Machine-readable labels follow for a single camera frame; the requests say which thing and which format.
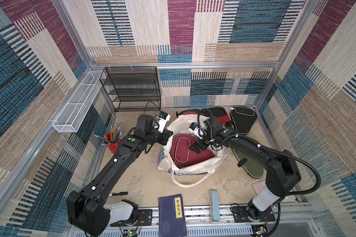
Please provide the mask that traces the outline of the maroon paddle case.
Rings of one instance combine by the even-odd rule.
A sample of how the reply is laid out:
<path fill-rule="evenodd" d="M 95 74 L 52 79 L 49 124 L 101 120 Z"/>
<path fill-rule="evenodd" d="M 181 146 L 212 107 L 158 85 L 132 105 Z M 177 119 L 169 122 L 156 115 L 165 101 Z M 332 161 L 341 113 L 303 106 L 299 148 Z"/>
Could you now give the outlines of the maroon paddle case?
<path fill-rule="evenodd" d="M 169 154 L 177 167 L 185 168 L 215 157 L 214 153 L 210 150 L 206 150 L 200 154 L 192 151 L 190 146 L 195 140 L 196 137 L 185 133 L 173 137 L 172 148 Z"/>

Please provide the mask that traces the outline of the white canvas tote bag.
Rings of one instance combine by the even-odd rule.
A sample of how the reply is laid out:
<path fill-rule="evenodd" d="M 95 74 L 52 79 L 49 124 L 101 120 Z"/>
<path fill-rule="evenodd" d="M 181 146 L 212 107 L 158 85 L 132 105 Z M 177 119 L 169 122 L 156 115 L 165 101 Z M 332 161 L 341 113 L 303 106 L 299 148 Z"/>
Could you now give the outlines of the white canvas tote bag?
<path fill-rule="evenodd" d="M 169 138 L 167 145 L 162 147 L 157 161 L 157 169 L 169 172 L 172 181 L 182 188 L 190 188 L 202 183 L 215 173 L 227 158 L 225 148 L 219 151 L 207 148 L 199 154 L 189 149 L 197 138 L 189 129 L 194 122 L 197 122 L 196 114 L 181 115 L 168 126 L 173 136 Z M 182 184 L 175 179 L 176 176 L 184 175 L 204 175 L 204 177 L 192 184 Z"/>

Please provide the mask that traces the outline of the black paddle case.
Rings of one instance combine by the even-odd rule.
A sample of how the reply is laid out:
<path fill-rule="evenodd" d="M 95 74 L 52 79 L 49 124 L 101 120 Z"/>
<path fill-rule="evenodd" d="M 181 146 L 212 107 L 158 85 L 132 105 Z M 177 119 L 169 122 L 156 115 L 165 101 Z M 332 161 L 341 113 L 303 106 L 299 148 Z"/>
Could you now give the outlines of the black paddle case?
<path fill-rule="evenodd" d="M 234 106 L 230 109 L 231 124 L 243 135 L 247 135 L 250 132 L 257 118 L 258 115 L 253 108 Z"/>

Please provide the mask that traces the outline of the green paddle case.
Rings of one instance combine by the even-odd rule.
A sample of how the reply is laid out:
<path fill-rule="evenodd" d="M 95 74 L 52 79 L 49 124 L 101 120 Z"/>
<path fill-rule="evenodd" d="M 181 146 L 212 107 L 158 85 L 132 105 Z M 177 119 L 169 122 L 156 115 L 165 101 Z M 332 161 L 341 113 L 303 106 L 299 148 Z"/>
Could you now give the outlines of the green paddle case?
<path fill-rule="evenodd" d="M 262 157 L 256 146 L 253 146 L 250 142 L 242 142 L 241 148 L 232 149 L 237 160 L 238 167 L 244 168 L 249 176 L 254 179 L 259 179 L 264 176 L 264 167 L 258 162 Z"/>

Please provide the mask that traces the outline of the clear bagged red paddle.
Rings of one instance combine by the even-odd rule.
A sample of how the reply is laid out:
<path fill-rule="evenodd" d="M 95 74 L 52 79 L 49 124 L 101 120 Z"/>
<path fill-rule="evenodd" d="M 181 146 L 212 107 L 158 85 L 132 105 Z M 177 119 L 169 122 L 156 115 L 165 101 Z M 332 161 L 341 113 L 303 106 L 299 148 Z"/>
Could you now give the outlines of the clear bagged red paddle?
<path fill-rule="evenodd" d="M 182 116 L 182 115 L 197 115 L 199 114 L 200 110 L 199 109 L 190 109 L 190 110 L 185 110 L 181 112 L 176 112 L 176 116 Z"/>

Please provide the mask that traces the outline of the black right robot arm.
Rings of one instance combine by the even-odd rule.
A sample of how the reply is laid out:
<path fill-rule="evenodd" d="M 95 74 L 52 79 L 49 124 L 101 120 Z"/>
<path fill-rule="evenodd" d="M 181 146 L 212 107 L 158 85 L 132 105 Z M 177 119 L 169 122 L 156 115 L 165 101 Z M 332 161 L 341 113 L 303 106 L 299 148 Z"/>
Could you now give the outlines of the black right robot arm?
<path fill-rule="evenodd" d="M 288 150 L 280 152 L 262 145 L 232 127 L 223 127 L 214 116 L 210 116 L 204 122 L 192 123 L 189 131 L 197 137 L 190 150 L 200 154 L 209 146 L 217 150 L 223 147 L 231 148 L 245 154 L 265 169 L 266 186 L 249 201 L 246 208 L 251 221 L 262 219 L 269 207 L 279 204 L 285 197 L 310 194 L 321 186 L 319 172 L 308 162 L 293 156 Z M 313 172 L 315 184 L 307 190 L 294 192 L 292 189 L 302 179 L 298 163 Z"/>

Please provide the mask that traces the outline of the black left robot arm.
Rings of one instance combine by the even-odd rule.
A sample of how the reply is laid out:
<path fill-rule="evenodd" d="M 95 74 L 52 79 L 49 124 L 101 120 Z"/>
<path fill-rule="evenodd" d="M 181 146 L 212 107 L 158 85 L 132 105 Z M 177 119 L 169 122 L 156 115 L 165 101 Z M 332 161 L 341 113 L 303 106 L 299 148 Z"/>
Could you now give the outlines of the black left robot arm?
<path fill-rule="evenodd" d="M 80 192 L 67 197 L 68 222 L 83 230 L 87 236 L 98 237 L 109 224 L 110 211 L 104 207 L 115 184 L 126 169 L 147 146 L 167 145 L 173 132 L 151 115 L 141 115 L 129 134 L 123 137 L 112 159 L 102 171 Z"/>

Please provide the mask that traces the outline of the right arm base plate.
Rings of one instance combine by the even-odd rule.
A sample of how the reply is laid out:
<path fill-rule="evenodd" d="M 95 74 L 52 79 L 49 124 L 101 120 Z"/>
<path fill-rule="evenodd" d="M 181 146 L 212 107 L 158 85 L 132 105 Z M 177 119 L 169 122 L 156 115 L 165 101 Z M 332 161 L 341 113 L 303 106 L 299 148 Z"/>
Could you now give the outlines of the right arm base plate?
<path fill-rule="evenodd" d="M 235 223 L 267 222 L 267 221 L 270 223 L 276 221 L 276 217 L 271 207 L 269 207 L 264 212 L 261 212 L 258 209 L 245 205 L 242 206 L 231 205 L 230 211 L 234 218 Z"/>

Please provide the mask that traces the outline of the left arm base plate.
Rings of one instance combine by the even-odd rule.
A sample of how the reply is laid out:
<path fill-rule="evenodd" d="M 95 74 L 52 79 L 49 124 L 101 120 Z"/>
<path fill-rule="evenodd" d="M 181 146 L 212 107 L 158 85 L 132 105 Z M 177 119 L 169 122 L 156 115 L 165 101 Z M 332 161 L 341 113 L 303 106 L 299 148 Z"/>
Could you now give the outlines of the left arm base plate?
<path fill-rule="evenodd" d="M 131 215 L 129 220 L 110 223 L 110 227 L 141 227 L 152 225 L 152 209 L 139 209 L 137 214 Z"/>

